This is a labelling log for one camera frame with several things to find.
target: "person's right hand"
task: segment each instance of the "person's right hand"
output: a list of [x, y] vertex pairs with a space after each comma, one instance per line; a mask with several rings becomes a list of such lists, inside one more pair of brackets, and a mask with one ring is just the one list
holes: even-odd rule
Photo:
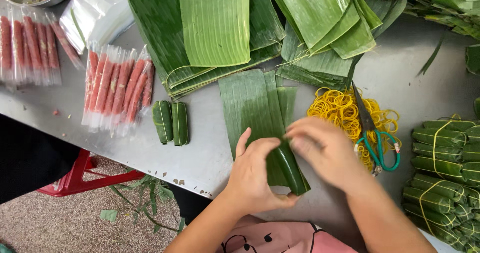
[[369, 176], [353, 152], [353, 142], [330, 121], [308, 117], [292, 123], [286, 137], [294, 151], [301, 155], [326, 182], [347, 192]]

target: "tiled floor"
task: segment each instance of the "tiled floor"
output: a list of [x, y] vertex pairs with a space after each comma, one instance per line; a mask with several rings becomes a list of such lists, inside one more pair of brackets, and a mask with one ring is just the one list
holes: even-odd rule
[[[101, 173], [112, 174], [118, 168], [118, 163], [99, 158]], [[124, 193], [137, 203], [137, 190]], [[126, 209], [118, 213], [114, 223], [100, 219], [101, 210], [119, 206], [124, 206], [122, 199], [109, 188], [61, 198], [32, 192], [0, 205], [0, 243], [18, 253], [162, 252], [177, 235], [163, 228], [153, 234], [154, 225], [144, 214], [134, 225], [134, 217]], [[177, 229], [177, 202], [159, 202], [158, 209], [154, 218]]]

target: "hand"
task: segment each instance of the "hand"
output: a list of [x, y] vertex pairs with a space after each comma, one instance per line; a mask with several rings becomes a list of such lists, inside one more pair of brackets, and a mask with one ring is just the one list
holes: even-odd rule
[[347, 192], [369, 175], [353, 152], [353, 142], [333, 123], [308, 117], [287, 128], [287, 138], [295, 152], [313, 167], [317, 175]]
[[280, 145], [280, 140], [257, 139], [245, 149], [251, 132], [251, 128], [247, 128], [238, 140], [229, 183], [219, 197], [228, 199], [229, 206], [238, 209], [242, 216], [295, 206], [298, 196], [275, 194], [267, 183], [266, 158]]

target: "red plastic stool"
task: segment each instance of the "red plastic stool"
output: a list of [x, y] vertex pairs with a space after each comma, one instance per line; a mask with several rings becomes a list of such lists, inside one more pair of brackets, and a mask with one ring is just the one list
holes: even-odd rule
[[[54, 197], [65, 197], [105, 186], [138, 180], [145, 176], [145, 173], [136, 170], [115, 176], [96, 173], [90, 170], [96, 167], [96, 165], [92, 164], [91, 160], [92, 157], [90, 156], [90, 152], [81, 149], [73, 168], [67, 175], [57, 182], [40, 188], [37, 191]], [[103, 176], [103, 178], [93, 181], [84, 181], [83, 174], [85, 172], [97, 174]]]

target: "person's left hand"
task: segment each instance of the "person's left hand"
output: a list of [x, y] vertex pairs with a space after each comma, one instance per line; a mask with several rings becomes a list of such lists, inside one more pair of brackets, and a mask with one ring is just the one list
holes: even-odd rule
[[299, 196], [275, 194], [267, 182], [266, 158], [280, 145], [280, 140], [257, 139], [245, 148], [251, 132], [251, 128], [247, 128], [238, 140], [229, 183], [219, 197], [227, 199], [229, 206], [238, 209], [242, 216], [295, 206]]

